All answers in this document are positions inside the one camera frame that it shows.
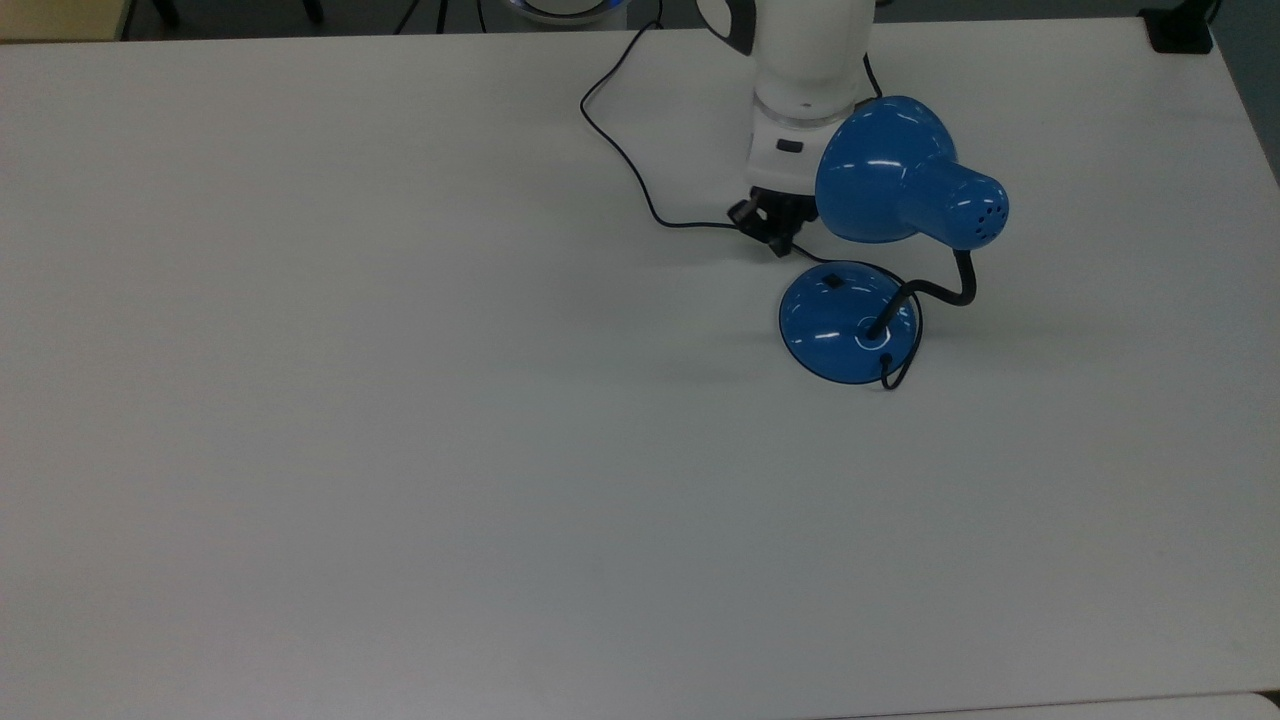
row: blue desk lamp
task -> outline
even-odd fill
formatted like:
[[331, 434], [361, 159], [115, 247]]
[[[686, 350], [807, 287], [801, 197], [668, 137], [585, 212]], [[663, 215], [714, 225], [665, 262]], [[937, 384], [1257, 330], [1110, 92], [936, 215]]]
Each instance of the blue desk lamp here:
[[881, 243], [920, 232], [955, 254], [960, 292], [836, 261], [796, 278], [782, 299], [778, 325], [801, 365], [838, 383], [896, 387], [888, 378], [905, 373], [920, 340], [920, 316], [909, 301], [925, 293], [950, 305], [973, 302], [969, 252], [1004, 229], [1009, 197], [998, 182], [956, 161], [942, 120], [910, 97], [883, 97], [845, 120], [823, 154], [815, 197], [838, 237]]

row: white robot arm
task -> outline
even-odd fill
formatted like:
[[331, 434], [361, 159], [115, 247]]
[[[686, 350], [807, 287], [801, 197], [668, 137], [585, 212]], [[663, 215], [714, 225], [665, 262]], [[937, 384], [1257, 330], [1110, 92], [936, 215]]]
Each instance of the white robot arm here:
[[828, 141], [870, 92], [863, 56], [876, 0], [698, 0], [713, 33], [755, 59], [751, 199], [731, 210], [782, 256], [817, 219], [814, 178]]

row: white table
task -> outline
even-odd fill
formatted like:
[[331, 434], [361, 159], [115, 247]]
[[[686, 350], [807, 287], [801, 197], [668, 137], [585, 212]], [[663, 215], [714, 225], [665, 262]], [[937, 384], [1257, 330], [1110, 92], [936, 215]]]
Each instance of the white table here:
[[[1138, 20], [887, 26], [1000, 178], [902, 389], [646, 218], [628, 36], [0, 47], [0, 715], [796, 719], [1280, 685], [1280, 192]], [[595, 110], [678, 219], [751, 67]], [[812, 250], [954, 282], [927, 238]]]

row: chair leg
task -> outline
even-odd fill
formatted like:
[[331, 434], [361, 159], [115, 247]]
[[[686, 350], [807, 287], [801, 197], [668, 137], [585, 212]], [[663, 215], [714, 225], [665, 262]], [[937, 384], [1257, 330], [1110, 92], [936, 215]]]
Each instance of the chair leg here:
[[164, 24], [169, 27], [178, 27], [182, 18], [178, 17], [178, 8], [173, 6], [173, 0], [151, 0], [151, 4], [156, 6], [156, 12], [160, 13], [160, 19]]
[[311, 22], [324, 22], [324, 8], [320, 6], [320, 0], [302, 0], [302, 6], [307, 9], [307, 18]]

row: lamp base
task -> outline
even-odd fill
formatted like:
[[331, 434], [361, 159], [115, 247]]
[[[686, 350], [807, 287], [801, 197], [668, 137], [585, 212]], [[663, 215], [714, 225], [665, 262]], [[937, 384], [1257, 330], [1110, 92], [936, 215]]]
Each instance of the lamp base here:
[[896, 279], [863, 263], [812, 268], [782, 296], [782, 341], [801, 365], [820, 378], [845, 384], [879, 382], [902, 366], [920, 332], [920, 319], [908, 302], [884, 333], [867, 337], [867, 329], [899, 287]]

